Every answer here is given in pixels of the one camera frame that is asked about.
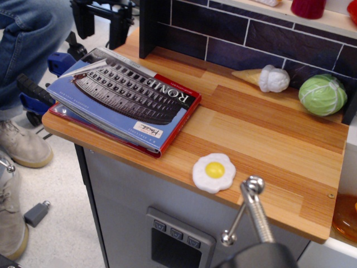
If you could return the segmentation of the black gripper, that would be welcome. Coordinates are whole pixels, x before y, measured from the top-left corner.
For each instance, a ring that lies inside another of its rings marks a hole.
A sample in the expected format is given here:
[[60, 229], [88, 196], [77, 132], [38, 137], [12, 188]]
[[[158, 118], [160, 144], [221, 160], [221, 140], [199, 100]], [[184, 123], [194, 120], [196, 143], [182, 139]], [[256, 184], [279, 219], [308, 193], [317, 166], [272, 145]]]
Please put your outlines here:
[[125, 44], [131, 26], [133, 1], [70, 1], [78, 35], [81, 39], [94, 34], [94, 16], [110, 20], [109, 48]]

